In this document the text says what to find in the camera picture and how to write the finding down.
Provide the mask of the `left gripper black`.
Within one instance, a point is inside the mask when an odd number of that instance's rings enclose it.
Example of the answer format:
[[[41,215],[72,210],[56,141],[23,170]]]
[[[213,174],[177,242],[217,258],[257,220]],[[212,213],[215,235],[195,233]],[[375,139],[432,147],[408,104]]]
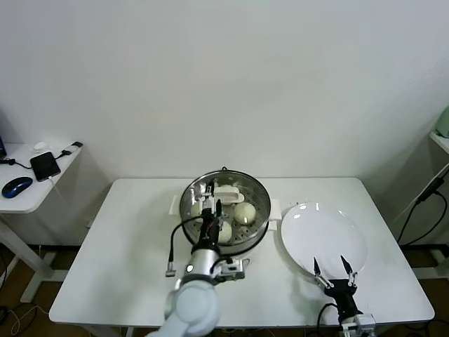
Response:
[[[200,229],[200,246],[218,246],[220,228],[222,228],[222,202],[214,198],[215,183],[210,181],[201,185],[201,205],[203,223]]]

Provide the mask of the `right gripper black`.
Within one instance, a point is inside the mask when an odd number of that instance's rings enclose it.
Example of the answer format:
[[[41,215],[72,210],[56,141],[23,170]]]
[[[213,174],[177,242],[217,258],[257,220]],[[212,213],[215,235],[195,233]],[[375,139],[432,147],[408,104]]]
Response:
[[[351,264],[344,256],[340,256],[348,280],[346,279],[326,279],[319,267],[317,259],[314,258],[314,278],[318,284],[323,287],[325,295],[331,297],[337,306],[338,315],[359,315],[362,312],[358,309],[354,300],[356,293],[356,278],[358,272],[355,272]]]

